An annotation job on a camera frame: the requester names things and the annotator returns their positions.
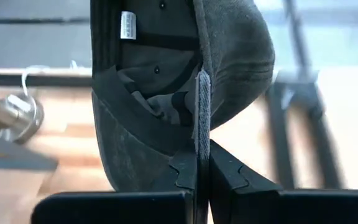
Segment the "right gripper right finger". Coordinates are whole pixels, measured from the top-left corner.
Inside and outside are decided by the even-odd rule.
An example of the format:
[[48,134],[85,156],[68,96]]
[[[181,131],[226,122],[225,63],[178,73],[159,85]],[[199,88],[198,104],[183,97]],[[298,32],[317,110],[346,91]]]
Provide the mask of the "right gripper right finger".
[[358,190],[284,190],[210,143],[214,224],[358,224]]

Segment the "dark grey baseball cap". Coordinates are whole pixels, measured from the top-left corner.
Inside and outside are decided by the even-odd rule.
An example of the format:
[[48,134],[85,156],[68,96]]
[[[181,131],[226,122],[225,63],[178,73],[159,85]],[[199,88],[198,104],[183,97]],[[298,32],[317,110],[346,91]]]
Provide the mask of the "dark grey baseball cap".
[[93,111],[115,190],[143,191],[193,134],[196,76],[211,127],[272,80],[275,52],[254,0],[90,0]]

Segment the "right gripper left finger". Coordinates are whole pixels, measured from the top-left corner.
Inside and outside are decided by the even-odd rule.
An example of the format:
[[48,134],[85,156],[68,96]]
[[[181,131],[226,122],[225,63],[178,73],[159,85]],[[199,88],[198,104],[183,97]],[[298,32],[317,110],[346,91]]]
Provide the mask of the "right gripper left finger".
[[39,202],[31,224],[193,224],[196,155],[180,151],[145,192],[62,192]]

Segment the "black metal stand frame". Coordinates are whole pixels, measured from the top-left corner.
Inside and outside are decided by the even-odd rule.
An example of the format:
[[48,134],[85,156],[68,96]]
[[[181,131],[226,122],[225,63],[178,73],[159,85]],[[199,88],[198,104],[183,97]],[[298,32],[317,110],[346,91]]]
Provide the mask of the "black metal stand frame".
[[283,5],[293,38],[298,68],[294,71],[279,70],[275,81],[265,94],[278,181],[286,189],[295,188],[286,123],[287,109],[295,103],[305,111],[308,119],[323,187],[340,189],[342,181],[324,120],[323,102],[316,84],[318,72],[310,69],[310,61],[301,31],[301,17],[296,10],[294,0],[283,0]]

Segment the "black table edge rail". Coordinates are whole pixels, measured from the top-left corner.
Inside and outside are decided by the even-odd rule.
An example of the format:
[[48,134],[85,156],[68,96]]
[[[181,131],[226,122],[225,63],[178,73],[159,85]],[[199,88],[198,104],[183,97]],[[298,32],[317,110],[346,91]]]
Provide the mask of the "black table edge rail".
[[[56,77],[29,75],[25,79],[27,86],[49,86],[49,87],[90,87],[93,79],[91,77]],[[0,86],[21,86],[21,75],[0,75]]]

